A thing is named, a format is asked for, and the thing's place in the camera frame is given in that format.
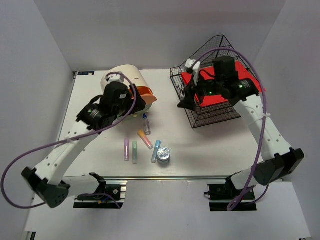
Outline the round cream drawer organizer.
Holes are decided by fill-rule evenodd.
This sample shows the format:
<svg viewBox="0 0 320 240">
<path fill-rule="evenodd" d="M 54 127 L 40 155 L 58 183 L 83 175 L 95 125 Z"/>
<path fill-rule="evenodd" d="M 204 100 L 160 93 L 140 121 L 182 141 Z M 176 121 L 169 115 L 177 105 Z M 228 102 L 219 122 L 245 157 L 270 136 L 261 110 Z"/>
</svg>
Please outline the round cream drawer organizer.
<svg viewBox="0 0 320 240">
<path fill-rule="evenodd" d="M 145 109 L 140 110 L 138 112 L 132 113 L 129 115 L 125 121 L 131 120 L 136 117 L 141 117 L 143 114 L 146 114 L 150 108 L 152 107 L 153 103 L 157 101 L 157 98 L 155 97 L 152 89 L 148 86 L 147 82 L 145 81 L 144 77 L 142 76 L 140 70 L 130 64 L 125 64 L 121 66 L 117 66 L 112 68 L 111 70 L 108 70 L 102 77 L 100 81 L 101 90 L 104 92 L 105 87 L 107 85 L 107 74 L 110 72 L 121 72 L 126 77 L 129 78 L 129 80 L 135 84 L 137 87 L 138 93 L 142 97 L 142 99 L 145 101 Z"/>
</svg>

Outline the orange highlighter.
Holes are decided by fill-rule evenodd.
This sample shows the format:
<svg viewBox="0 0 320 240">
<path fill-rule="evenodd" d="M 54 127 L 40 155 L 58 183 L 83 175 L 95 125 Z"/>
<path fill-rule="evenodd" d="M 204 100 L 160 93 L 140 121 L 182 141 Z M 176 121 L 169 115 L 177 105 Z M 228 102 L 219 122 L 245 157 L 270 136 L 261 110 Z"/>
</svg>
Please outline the orange highlighter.
<svg viewBox="0 0 320 240">
<path fill-rule="evenodd" d="M 144 142 L 144 144 L 148 147 L 149 150 L 153 149 L 154 146 L 151 143 L 151 141 L 148 139 L 148 137 L 145 135 L 144 131 L 139 130 L 137 134 L 141 138 L 141 140 Z"/>
</svg>

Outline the round blue slime jar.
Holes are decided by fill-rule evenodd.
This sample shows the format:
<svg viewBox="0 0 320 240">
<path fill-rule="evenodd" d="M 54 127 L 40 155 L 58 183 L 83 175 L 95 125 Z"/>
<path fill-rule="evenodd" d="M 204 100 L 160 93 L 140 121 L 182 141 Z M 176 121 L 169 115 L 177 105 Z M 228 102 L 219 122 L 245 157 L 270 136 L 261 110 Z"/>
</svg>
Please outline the round blue slime jar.
<svg viewBox="0 0 320 240">
<path fill-rule="evenodd" d="M 171 151 L 168 147 L 162 146 L 157 150 L 156 158 L 159 164 L 165 165 L 170 162 Z"/>
</svg>

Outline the red folder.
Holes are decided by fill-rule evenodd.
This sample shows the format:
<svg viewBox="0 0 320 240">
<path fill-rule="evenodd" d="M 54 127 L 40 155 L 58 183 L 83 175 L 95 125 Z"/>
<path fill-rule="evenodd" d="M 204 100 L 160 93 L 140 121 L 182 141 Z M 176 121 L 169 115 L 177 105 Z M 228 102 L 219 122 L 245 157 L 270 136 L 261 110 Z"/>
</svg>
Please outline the red folder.
<svg viewBox="0 0 320 240">
<path fill-rule="evenodd" d="M 250 73 L 246 68 L 245 66 L 240 62 L 240 61 L 235 61 L 235 69 L 236 71 L 238 71 L 238 76 L 239 76 L 239 79 L 240 80 L 243 80 L 243 79 L 250 79 L 252 80 L 252 82 L 254 83 L 254 85 L 256 86 L 256 88 L 259 90 L 259 92 L 261 93 L 262 92 L 262 89 L 260 87 L 260 84 L 258 82 L 258 80 L 253 76 L 252 73 Z M 214 67 L 213 66 L 209 66 L 209 67 L 205 67 L 203 68 L 203 70 L 205 72 L 201 72 L 201 75 L 203 76 L 203 78 L 208 81 L 208 80 L 211 80 L 212 76 L 215 75 L 215 70 L 214 70 Z M 185 85 L 187 85 L 191 78 L 192 78 L 192 75 L 187 73 L 185 70 L 181 73 L 181 77 L 182 77 L 182 80 L 184 82 Z M 211 106 L 211 105 L 215 105 L 215 104 L 220 104 L 220 103 L 225 103 L 227 100 L 224 99 L 221 95 L 209 95 L 209 96 L 205 96 L 203 98 L 203 102 L 202 104 L 200 104 L 201 107 L 208 107 L 208 106 Z"/>
</svg>

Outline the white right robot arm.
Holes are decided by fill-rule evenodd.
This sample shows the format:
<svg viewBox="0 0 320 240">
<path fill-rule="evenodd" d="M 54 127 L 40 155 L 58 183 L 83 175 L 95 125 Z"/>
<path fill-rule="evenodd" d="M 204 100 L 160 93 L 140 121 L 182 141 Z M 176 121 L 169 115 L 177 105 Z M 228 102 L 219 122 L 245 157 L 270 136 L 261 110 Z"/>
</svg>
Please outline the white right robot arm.
<svg viewBox="0 0 320 240">
<path fill-rule="evenodd" d="M 190 80 L 182 91 L 179 108 L 195 111 L 206 97 L 221 96 L 241 116 L 258 144 L 262 162 L 230 176 L 226 195 L 236 200 L 244 189 L 268 184 L 291 174 L 305 157 L 285 140 L 266 111 L 264 93 L 258 81 L 239 61 L 231 56 L 213 60 L 213 75 L 202 76 L 201 63 L 188 59 L 185 63 Z"/>
</svg>

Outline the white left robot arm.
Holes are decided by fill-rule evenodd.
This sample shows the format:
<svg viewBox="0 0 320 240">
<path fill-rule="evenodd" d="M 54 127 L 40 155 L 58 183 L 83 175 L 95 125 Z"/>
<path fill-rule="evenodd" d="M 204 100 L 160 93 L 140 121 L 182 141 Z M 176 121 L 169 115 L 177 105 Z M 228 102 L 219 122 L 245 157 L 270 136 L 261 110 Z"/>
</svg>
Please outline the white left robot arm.
<svg viewBox="0 0 320 240">
<path fill-rule="evenodd" d="M 91 172 L 82 176 L 65 175 L 85 148 L 97 138 L 95 132 L 112 128 L 118 118 L 144 110 L 146 102 L 135 84 L 108 84 L 102 95 L 95 96 L 77 115 L 68 140 L 58 144 L 34 168 L 26 167 L 21 175 L 31 189 L 50 208 L 61 205 L 68 197 L 92 196 L 99 200 L 106 194 L 106 181 Z"/>
</svg>

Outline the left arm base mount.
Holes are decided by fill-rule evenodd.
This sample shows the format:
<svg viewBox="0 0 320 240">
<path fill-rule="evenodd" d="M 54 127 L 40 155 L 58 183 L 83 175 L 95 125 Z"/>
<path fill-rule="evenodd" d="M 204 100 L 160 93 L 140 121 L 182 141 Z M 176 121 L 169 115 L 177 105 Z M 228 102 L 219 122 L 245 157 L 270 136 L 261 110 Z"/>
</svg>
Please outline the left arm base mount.
<svg viewBox="0 0 320 240">
<path fill-rule="evenodd" d="M 107 180 L 105 187 L 99 190 L 99 194 L 76 196 L 73 208 L 119 210 L 126 198 L 127 183 L 125 180 Z"/>
</svg>

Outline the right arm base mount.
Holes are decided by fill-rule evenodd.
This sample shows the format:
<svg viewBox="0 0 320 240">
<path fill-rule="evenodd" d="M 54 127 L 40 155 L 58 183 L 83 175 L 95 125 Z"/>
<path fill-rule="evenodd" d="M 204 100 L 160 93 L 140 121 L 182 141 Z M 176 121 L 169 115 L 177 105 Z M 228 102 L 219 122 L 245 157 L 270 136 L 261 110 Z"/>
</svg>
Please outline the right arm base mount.
<svg viewBox="0 0 320 240">
<path fill-rule="evenodd" d="M 204 192 L 204 196 L 209 200 L 209 209 L 211 212 L 226 212 L 227 206 L 242 191 L 233 190 L 226 184 L 208 184 L 208 190 Z M 241 203 L 234 209 L 236 212 L 254 212 L 257 211 L 255 203 L 255 193 L 250 190 L 242 197 Z"/>
</svg>

